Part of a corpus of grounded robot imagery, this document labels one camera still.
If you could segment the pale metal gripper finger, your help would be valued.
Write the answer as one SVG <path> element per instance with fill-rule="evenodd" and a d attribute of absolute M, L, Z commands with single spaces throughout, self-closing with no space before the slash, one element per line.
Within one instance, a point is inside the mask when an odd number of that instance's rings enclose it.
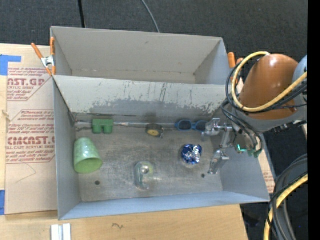
<path fill-rule="evenodd" d="M 201 133 L 201 140 L 206 141 L 208 137 L 218 136 L 225 131 L 225 125 L 221 124 L 220 118 L 212 118 L 204 125 L 204 130 Z"/>
<path fill-rule="evenodd" d="M 210 161 L 208 174 L 215 175 L 230 160 L 225 150 L 217 150 Z"/>

